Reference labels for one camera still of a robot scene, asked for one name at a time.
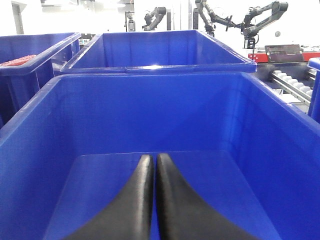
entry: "bin rim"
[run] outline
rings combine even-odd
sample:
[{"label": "bin rim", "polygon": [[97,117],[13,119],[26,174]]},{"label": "bin rim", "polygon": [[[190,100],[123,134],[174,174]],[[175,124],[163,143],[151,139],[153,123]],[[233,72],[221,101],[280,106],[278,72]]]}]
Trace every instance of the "bin rim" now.
[{"label": "bin rim", "polygon": [[242,62],[240,63],[209,63],[209,64],[184,64],[184,65],[149,65],[149,66],[123,66],[123,67],[85,67],[85,68],[73,68],[75,64],[94,46],[94,44],[100,39],[102,36],[113,35],[113,34],[135,34],[135,35],[143,35],[143,34],[163,34],[168,33],[168,31],[139,31],[139,32],[108,32],[108,33],[100,33],[94,36],[94,38],[85,45],[77,54],[75,54],[64,66],[61,68],[61,72],[64,74],[77,74],[77,73],[140,73],[145,72],[146,70],[151,70],[155,72],[169,71],[182,71],[186,73],[191,72],[203,72],[203,71],[232,71],[232,68],[235,66],[241,67],[239,68],[240,72],[248,72],[255,73],[257,71],[257,63],[245,56],[242,56],[231,47],[225,45],[223,42],[218,39],[210,36],[200,30],[173,30],[170,32],[194,32],[201,34],[205,38],[210,41],[216,43],[218,46],[227,50],[231,55],[238,58]]},{"label": "bin rim", "polygon": [[0,66],[0,76],[21,76],[34,72],[38,67],[50,60],[54,55],[63,50],[67,45],[75,42],[81,37],[78,32],[63,32],[63,33],[47,33],[47,34],[33,34],[33,35],[12,35],[4,37],[22,38],[25,36],[46,36],[46,35],[69,35],[65,39],[57,42],[43,52],[39,53],[34,58],[19,66]]},{"label": "bin rim", "polygon": [[[273,90],[261,82],[255,76],[252,76],[246,72],[237,72],[237,71],[229,71],[229,72],[197,72],[197,73],[181,73],[179,76],[202,76],[207,75],[225,75],[225,76],[242,76],[262,92],[264,92],[268,97],[274,100],[278,105],[280,105],[285,111],[287,111],[293,118],[298,119],[302,124],[304,124],[308,129],[314,132],[320,138],[320,127],[319,124],[309,116],[307,116],[304,112],[298,109],[292,103],[284,102],[280,96],[278,96]],[[174,76],[176,74],[155,74],[152,77],[169,77]],[[112,79],[114,77],[120,78],[131,78],[131,77],[140,77],[140,78],[150,78],[150,75],[138,75],[138,74],[126,74],[126,73],[79,73],[79,74],[63,74],[52,78],[43,88],[41,88],[31,100],[29,100],[1,129],[0,129],[0,147],[6,142],[6,140],[10,137],[10,135],[14,134],[16,129],[23,123],[23,121],[33,112],[33,110],[42,102],[42,100],[51,92],[51,90],[60,82],[68,81],[68,79],[74,78],[108,78]]]},{"label": "bin rim", "polygon": [[310,58],[307,66],[320,71],[320,57]]}]

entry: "black cable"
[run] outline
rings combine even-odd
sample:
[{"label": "black cable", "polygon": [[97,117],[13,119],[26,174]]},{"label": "black cable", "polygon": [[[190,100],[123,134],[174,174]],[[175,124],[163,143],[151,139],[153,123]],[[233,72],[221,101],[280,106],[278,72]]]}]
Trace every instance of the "black cable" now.
[{"label": "black cable", "polygon": [[258,36],[258,40],[255,42],[255,44],[257,44],[260,40],[259,34],[257,34],[257,36]]},{"label": "black cable", "polygon": [[251,57],[252,61],[254,61],[254,55],[255,55],[255,48],[252,49],[252,57]]}]

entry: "gray robotic arm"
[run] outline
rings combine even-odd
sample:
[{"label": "gray robotic arm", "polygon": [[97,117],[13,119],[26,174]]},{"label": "gray robotic arm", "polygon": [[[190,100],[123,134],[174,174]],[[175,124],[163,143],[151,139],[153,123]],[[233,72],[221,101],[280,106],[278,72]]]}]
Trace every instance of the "gray robotic arm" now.
[{"label": "gray robotic arm", "polygon": [[152,12],[149,12],[145,15],[144,20],[146,25],[142,28],[144,31],[152,31],[158,26],[158,24],[162,21],[164,16],[167,13],[167,9],[165,7],[156,7]]},{"label": "gray robotic arm", "polygon": [[[274,1],[271,4],[264,7],[250,8],[249,13],[245,15],[244,20],[241,24],[241,33],[244,36],[244,48],[253,49],[255,47],[254,37],[258,34],[261,29],[264,29],[273,22],[279,20],[281,16],[287,11],[288,3]],[[256,25],[251,24],[251,20],[262,14],[264,11],[271,10],[271,16],[265,20],[259,22]]]},{"label": "gray robotic arm", "polygon": [[[205,30],[210,34],[213,35],[213,31],[216,29],[214,23],[219,23],[226,26],[226,31],[228,28],[239,28],[241,29],[241,33],[244,36],[244,48],[245,49],[254,49],[256,40],[255,36],[258,32],[267,27],[268,25],[272,24],[273,22],[280,19],[280,17],[287,11],[288,3],[287,2],[279,2],[274,1],[271,4],[264,6],[264,7],[251,7],[249,9],[249,13],[245,15],[244,20],[240,24],[235,24],[231,21],[232,16],[222,18],[219,17],[214,13],[214,11],[209,7],[207,0],[195,0],[196,7],[199,11],[199,14],[202,20],[205,23]],[[204,15],[204,9],[207,10],[210,19],[207,19]],[[271,16],[266,18],[265,20],[259,22],[256,25],[251,24],[251,20],[261,15],[264,11],[271,10]]]}]

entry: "bin floor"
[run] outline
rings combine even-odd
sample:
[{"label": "bin floor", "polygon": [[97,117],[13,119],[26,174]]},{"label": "bin floor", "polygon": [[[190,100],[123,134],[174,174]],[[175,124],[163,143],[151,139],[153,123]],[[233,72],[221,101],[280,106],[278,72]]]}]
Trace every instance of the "bin floor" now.
[{"label": "bin floor", "polygon": [[[141,154],[145,153],[96,154],[76,158],[44,239],[65,237],[108,205],[130,178]],[[227,152],[168,153],[184,178],[210,206],[260,239],[281,239]],[[155,160],[158,152],[149,154]],[[159,239],[155,212],[154,209],[150,236],[153,240]]]}]

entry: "blue plastic bin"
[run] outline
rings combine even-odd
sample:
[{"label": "blue plastic bin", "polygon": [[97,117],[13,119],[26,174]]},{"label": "blue plastic bin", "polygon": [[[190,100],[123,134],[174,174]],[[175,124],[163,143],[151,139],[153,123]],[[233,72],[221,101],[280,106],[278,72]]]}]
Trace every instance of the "blue plastic bin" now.
[{"label": "blue plastic bin", "polygon": [[197,30],[122,32],[95,36],[64,73],[168,73],[241,71],[256,63]]},{"label": "blue plastic bin", "polygon": [[0,36],[0,63],[37,55],[20,66],[0,66],[0,113],[6,123],[79,50],[80,33]]},{"label": "blue plastic bin", "polygon": [[308,115],[311,116],[318,123],[320,123],[320,93],[319,93],[320,59],[311,58],[309,60],[308,66],[310,68],[317,70]]},{"label": "blue plastic bin", "polygon": [[0,130],[0,239],[72,233],[159,152],[252,235],[320,239],[319,125],[247,73],[210,72],[53,78]]}]

